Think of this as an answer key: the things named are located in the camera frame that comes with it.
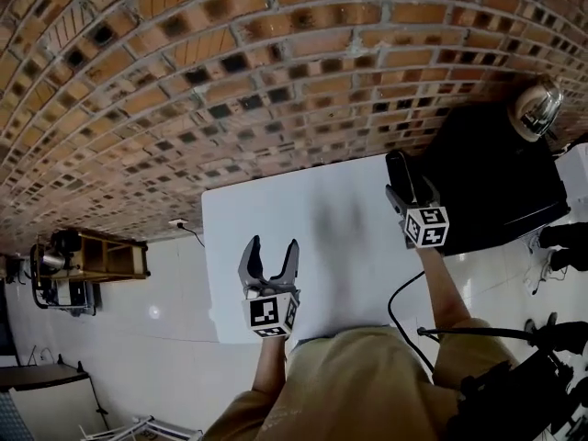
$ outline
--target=power cord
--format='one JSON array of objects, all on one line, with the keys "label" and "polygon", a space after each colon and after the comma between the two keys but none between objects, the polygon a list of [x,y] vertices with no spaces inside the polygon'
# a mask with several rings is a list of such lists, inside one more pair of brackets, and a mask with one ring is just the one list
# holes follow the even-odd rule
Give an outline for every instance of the power cord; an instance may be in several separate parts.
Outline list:
[{"label": "power cord", "polygon": [[396,317],[394,317],[394,314],[392,313],[392,301],[394,300],[394,298],[396,296],[398,296],[398,293],[400,291],[402,291],[407,286],[411,285],[414,281],[416,281],[422,275],[424,275],[424,271],[421,271],[418,275],[416,275],[415,277],[412,277],[411,279],[406,281],[402,286],[400,286],[398,289],[396,289],[396,291],[394,292],[394,294],[392,294],[392,297],[390,297],[390,300],[388,301],[388,315],[390,316],[392,321],[396,324],[396,328],[398,328],[398,331],[401,333],[406,344],[414,350],[414,352],[423,360],[424,364],[429,368],[431,373],[433,373],[433,371],[435,370],[435,367],[431,364],[431,361],[429,361],[427,359],[427,357],[424,355],[424,353],[421,351],[421,349],[411,341],[411,339],[408,337],[406,332],[404,332],[404,329],[402,328],[401,323],[398,322],[398,320],[396,320]]},{"label": "power cord", "polygon": [[202,245],[202,248],[206,248],[206,247],[204,246],[204,243],[202,243],[202,242],[200,241],[200,239],[199,239],[198,235],[197,235],[197,234],[196,234],[194,231],[191,231],[191,230],[187,229],[186,227],[184,227],[184,224],[183,224],[182,222],[180,222],[180,223],[178,223],[178,224],[177,224],[177,228],[178,228],[178,229],[182,229],[183,231],[186,231],[186,232],[191,232],[191,233],[194,233],[194,236],[196,237],[196,240],[198,240],[198,241],[200,242],[200,244]]}]

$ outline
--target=tiled floor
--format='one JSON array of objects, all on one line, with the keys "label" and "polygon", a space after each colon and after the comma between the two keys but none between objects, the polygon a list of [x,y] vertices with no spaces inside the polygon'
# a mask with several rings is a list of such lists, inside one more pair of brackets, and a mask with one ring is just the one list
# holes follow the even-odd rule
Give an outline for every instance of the tiled floor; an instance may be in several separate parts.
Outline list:
[{"label": "tiled floor", "polygon": [[[561,222],[588,220],[588,205],[573,209]],[[38,361],[44,347],[55,357],[63,354],[66,362],[81,360],[112,424],[151,414],[206,429],[251,384],[259,346],[216,343],[204,252],[194,238],[153,243],[148,261],[152,276],[147,281],[102,286],[104,309],[95,317],[39,310],[29,285],[8,286],[19,354],[26,362],[37,345]],[[574,269],[561,282],[542,283],[530,296],[526,282],[537,282],[540,257],[531,256],[520,240],[448,258],[447,266],[472,314],[494,326],[522,328],[529,317],[545,322],[551,311],[560,322],[588,320],[586,278]],[[424,352],[435,357],[436,344],[416,335],[418,326],[433,326],[431,313],[405,324]],[[506,343],[520,358],[532,352],[524,343]]]}]

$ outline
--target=power outlet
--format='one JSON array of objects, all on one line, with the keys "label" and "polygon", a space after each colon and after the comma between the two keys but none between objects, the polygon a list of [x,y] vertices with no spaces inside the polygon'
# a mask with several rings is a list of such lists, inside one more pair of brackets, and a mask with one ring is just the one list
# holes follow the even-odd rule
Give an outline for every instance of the power outlet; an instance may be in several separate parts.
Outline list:
[{"label": "power outlet", "polygon": [[171,219],[167,223],[169,225],[173,225],[174,227],[177,227],[177,224],[187,224],[187,220],[185,220],[185,219]]}]

